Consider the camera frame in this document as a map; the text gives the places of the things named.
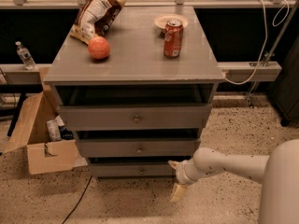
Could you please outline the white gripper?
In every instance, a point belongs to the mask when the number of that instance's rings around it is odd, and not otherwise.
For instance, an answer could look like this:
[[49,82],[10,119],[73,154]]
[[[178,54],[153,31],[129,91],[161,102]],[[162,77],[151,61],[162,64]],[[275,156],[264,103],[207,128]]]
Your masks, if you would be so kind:
[[178,183],[174,184],[171,193],[170,201],[172,203],[178,202],[187,191],[189,185],[198,181],[198,170],[194,164],[193,159],[185,161],[169,161],[168,164],[176,170],[176,178]]

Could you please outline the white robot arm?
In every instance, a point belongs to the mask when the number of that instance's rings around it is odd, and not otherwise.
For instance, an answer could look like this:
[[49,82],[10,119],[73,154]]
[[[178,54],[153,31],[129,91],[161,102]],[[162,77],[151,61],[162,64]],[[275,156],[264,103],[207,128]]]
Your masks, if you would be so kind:
[[171,201],[178,201],[199,179],[223,172],[262,185],[259,224],[299,224],[299,140],[286,141],[269,156],[226,155],[198,148],[186,161],[170,161],[175,170]]

